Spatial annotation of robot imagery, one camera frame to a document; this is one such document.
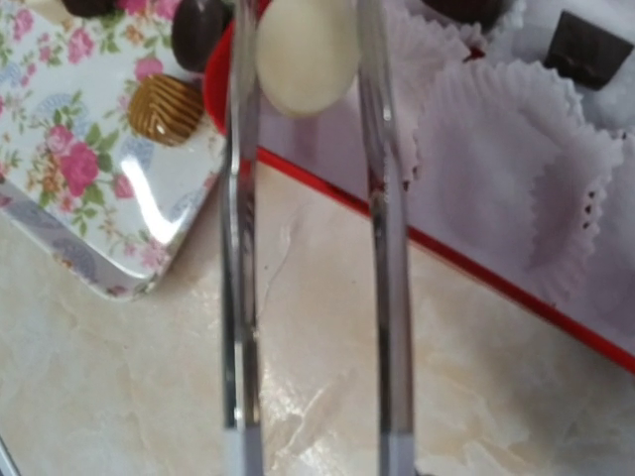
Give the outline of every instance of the round dark chocolate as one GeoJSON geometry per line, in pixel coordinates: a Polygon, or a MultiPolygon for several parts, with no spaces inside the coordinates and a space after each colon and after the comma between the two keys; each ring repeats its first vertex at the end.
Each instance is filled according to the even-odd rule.
{"type": "Polygon", "coordinates": [[[117,0],[62,0],[68,12],[75,17],[94,18],[115,11],[117,0]]]}
{"type": "Polygon", "coordinates": [[[480,23],[487,30],[503,11],[503,0],[423,0],[432,9],[460,23],[480,23]]]}
{"type": "Polygon", "coordinates": [[[183,69],[203,72],[233,8],[223,0],[183,0],[172,24],[172,48],[183,69]]]}

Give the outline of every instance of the red tray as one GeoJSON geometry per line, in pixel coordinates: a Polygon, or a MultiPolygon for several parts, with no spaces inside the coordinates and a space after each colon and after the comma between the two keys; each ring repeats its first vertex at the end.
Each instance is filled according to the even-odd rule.
{"type": "MultiPolygon", "coordinates": [[[[268,0],[264,0],[261,3],[264,8],[269,2],[268,0]]],[[[205,72],[205,81],[203,85],[205,108],[218,130],[222,133],[225,133],[226,131],[225,108],[227,104],[232,36],[233,24],[229,26],[210,58],[205,72]]],[[[300,181],[301,183],[304,183],[314,190],[330,196],[331,198],[360,213],[368,215],[368,205],[366,202],[359,200],[346,191],[329,184],[307,170],[304,170],[263,148],[259,149],[258,159],[263,164],[277,169],[278,171],[297,181],[300,181]]],[[[482,281],[484,284],[526,307],[536,315],[544,318],[546,321],[569,333],[574,338],[605,355],[607,358],[635,373],[635,356],[598,335],[596,332],[581,325],[571,317],[554,309],[549,304],[530,295],[504,278],[474,262],[468,256],[458,253],[426,233],[411,227],[410,238],[417,244],[453,263],[468,274],[482,281]]]]}

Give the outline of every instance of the table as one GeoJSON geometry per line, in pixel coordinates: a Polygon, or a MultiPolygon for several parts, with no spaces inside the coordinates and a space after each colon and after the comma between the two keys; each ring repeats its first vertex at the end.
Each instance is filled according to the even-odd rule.
{"type": "MultiPolygon", "coordinates": [[[[367,220],[261,167],[266,467],[376,474],[367,220]]],[[[214,196],[163,284],[103,300],[0,218],[0,432],[23,476],[222,474],[214,196]]],[[[630,476],[635,380],[413,248],[419,466],[630,476]]]]}

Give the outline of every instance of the floral tray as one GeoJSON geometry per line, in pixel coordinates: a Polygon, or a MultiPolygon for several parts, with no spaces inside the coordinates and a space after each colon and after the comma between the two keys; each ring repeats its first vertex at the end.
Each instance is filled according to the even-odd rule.
{"type": "Polygon", "coordinates": [[[222,161],[203,119],[179,148],[131,130],[138,82],[193,79],[171,51],[178,2],[61,27],[0,0],[0,209],[94,290],[148,292],[169,267],[222,161]]]}

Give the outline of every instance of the tongs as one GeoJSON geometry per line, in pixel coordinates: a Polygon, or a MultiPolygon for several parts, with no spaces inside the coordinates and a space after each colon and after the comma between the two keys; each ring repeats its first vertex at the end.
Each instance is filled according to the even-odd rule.
{"type": "MultiPolygon", "coordinates": [[[[415,473],[413,364],[402,167],[381,0],[357,0],[359,98],[374,230],[379,347],[380,475],[415,473]]],[[[222,190],[226,476],[262,476],[255,287],[255,164],[260,87],[258,1],[238,0],[222,190]]]]}

